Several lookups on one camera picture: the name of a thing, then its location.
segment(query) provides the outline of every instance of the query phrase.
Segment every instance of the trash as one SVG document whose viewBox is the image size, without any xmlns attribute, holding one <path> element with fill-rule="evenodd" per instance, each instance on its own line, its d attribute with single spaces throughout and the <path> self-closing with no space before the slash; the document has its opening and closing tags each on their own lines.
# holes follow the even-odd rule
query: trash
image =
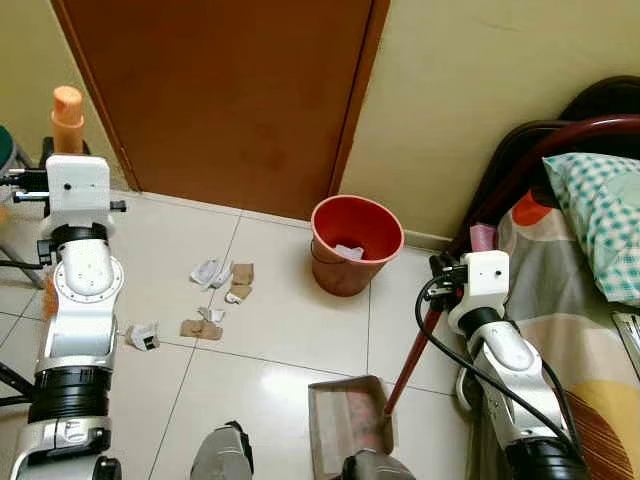
<svg viewBox="0 0 640 480">
<path fill-rule="evenodd" d="M 209 282 L 202 286 L 202 291 L 208 290 L 210 287 L 220 288 L 222 285 L 227 283 L 229 277 L 231 276 L 231 268 L 233 267 L 233 262 L 231 262 L 227 266 L 221 267 L 216 274 L 211 278 Z"/>
<path fill-rule="evenodd" d="M 249 285 L 232 285 L 224 297 L 227 303 L 240 303 L 249 296 L 252 288 Z"/>
<path fill-rule="evenodd" d="M 208 285 L 218 272 L 218 260 L 207 260 L 191 271 L 189 277 L 199 285 Z"/>
<path fill-rule="evenodd" d="M 208 307 L 198 307 L 198 313 L 202 315 L 203 320 L 220 324 L 226 312 L 224 310 L 212 310 Z"/>
<path fill-rule="evenodd" d="M 220 340 L 222 327 L 206 320 L 184 320 L 180 325 L 182 337 L 204 338 L 206 340 Z"/>
<path fill-rule="evenodd" d="M 233 266 L 233 280 L 231 283 L 234 285 L 251 285 L 253 283 L 253 263 L 236 263 Z"/>
<path fill-rule="evenodd" d="M 340 255 L 344 255 L 351 260 L 362 260 L 362 257 L 364 256 L 364 248 L 362 247 L 349 248 L 345 247 L 344 245 L 338 244 L 336 245 L 335 250 Z"/>
<path fill-rule="evenodd" d="M 158 323 L 131 325 L 127 329 L 125 341 L 143 352 L 158 348 L 160 346 L 160 340 L 158 340 Z"/>
</svg>

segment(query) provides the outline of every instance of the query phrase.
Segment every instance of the bed frame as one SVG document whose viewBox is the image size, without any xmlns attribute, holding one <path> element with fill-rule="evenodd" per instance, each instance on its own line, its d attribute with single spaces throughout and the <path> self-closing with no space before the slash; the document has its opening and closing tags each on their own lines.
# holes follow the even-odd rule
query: bed frame
<svg viewBox="0 0 640 480">
<path fill-rule="evenodd" d="M 513 130 L 489 163 L 447 253 L 458 257 L 469 251 L 469 227 L 478 222 L 496 224 L 532 182 L 548 183 L 543 157 L 576 151 L 640 159 L 640 115 L 531 122 Z"/>
</svg>

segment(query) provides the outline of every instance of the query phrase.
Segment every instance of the checkered pillowcase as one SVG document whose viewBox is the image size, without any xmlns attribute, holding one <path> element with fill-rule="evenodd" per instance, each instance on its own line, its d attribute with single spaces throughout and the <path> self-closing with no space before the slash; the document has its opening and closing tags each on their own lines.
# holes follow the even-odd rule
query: checkered pillowcase
<svg viewBox="0 0 640 480">
<path fill-rule="evenodd" d="M 544 165 L 598 288 L 640 306 L 640 161 L 567 153 Z"/>
</svg>

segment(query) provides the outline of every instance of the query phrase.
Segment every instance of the red bucket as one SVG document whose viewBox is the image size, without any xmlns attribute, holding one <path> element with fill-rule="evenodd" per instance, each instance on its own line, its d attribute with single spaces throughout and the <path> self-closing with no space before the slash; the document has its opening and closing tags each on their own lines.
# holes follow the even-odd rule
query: red bucket
<svg viewBox="0 0 640 480">
<path fill-rule="evenodd" d="M 371 279 L 404 244 L 400 222 L 382 205 L 354 195 L 320 202 L 311 214 L 313 276 L 327 292 L 350 297 Z M 336 245 L 362 247 L 362 260 L 350 259 Z"/>
</svg>

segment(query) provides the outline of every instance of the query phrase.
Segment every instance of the door frame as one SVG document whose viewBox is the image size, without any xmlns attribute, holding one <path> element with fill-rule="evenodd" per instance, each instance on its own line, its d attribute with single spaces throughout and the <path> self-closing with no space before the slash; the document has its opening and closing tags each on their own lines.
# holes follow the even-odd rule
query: door frame
<svg viewBox="0 0 640 480">
<path fill-rule="evenodd" d="M 80 73 L 82 74 L 87 86 L 87 90 L 93 99 L 98 115 L 100 115 L 102 124 L 107 132 L 107 137 L 109 138 L 111 146 L 113 147 L 113 150 L 118 157 L 118 161 L 122 166 L 127 183 L 133 190 L 142 190 L 140 182 L 135 175 L 131 162 L 129 161 L 129 157 L 127 156 L 125 146 L 120 141 L 115 125 L 111 120 L 107 104 L 100 94 L 100 89 L 98 88 L 95 76 L 91 71 L 87 57 L 80 46 L 78 36 L 73 28 L 73 24 L 71 23 L 71 17 L 65 4 L 65 0 L 52 0 L 51 3 L 58 17 L 58 21 L 60 22 L 60 26 L 62 27 L 62 31 L 67 38 L 71 52 L 75 57 L 76 64 L 80 69 Z M 364 39 L 360 48 L 349 100 L 347 102 L 345 118 L 342 123 L 340 139 L 338 140 L 338 148 L 336 149 L 335 162 L 331 173 L 327 196 L 337 194 L 340 189 L 342 174 L 344 173 L 349 153 L 351 152 L 351 146 L 353 145 L 353 137 L 355 135 L 358 118 L 360 117 L 360 111 L 367 92 L 367 86 L 371 77 L 371 71 L 373 69 L 373 64 L 380 44 L 380 38 L 382 36 L 382 30 L 384 29 L 390 4 L 391 0 L 371 0 L 369 17 L 367 19 Z"/>
</svg>

